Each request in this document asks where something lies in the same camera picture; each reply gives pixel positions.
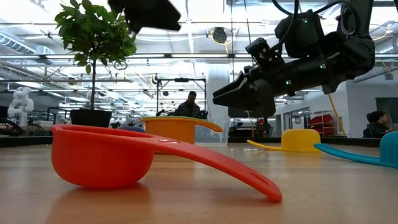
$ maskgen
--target potted plant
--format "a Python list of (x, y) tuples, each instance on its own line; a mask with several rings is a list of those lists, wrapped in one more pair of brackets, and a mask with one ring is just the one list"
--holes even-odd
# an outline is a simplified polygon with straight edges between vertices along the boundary
[(63, 11), (55, 17), (59, 36), (64, 49), (76, 52), (77, 65), (92, 76), (90, 109), (71, 111), (72, 124), (108, 127), (112, 112), (94, 107), (96, 66), (98, 62), (105, 66), (127, 65), (126, 56), (136, 52), (136, 37), (118, 12), (108, 12), (89, 0), (70, 0), (70, 4), (73, 7), (61, 4)]

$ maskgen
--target plant pot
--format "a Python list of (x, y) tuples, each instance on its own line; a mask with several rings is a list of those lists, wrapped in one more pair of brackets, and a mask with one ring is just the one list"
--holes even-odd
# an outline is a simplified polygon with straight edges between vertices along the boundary
[(72, 124), (108, 128), (112, 112), (101, 110), (72, 110)]

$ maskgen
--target white robot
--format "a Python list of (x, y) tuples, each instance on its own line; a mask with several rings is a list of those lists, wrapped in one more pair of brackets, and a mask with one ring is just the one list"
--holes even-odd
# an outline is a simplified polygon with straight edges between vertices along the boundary
[(19, 117), (19, 126), (26, 126), (27, 114), (33, 111), (34, 103), (32, 99), (29, 99), (28, 95), (30, 93), (30, 88), (19, 87), (16, 92), (14, 92), (14, 99), (8, 107), (8, 117), (13, 118), (15, 115)]

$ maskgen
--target wooden table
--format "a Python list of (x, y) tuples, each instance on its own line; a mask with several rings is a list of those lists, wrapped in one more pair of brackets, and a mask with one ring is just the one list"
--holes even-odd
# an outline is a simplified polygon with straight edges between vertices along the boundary
[[(374, 148), (340, 148), (378, 155)], [(269, 203), (222, 172), (168, 155), (156, 155), (131, 189), (85, 190), (53, 171), (50, 146), (17, 147), (0, 149), (0, 223), (397, 223), (397, 169), (248, 144), (212, 149), (273, 180), (284, 201)]]

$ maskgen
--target woman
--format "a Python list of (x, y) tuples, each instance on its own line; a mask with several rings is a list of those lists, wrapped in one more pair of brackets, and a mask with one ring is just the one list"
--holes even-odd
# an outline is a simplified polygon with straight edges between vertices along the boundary
[(366, 115), (369, 124), (363, 131), (364, 138), (382, 138), (386, 133), (394, 131), (387, 125), (390, 123), (388, 114), (382, 111), (374, 111)]

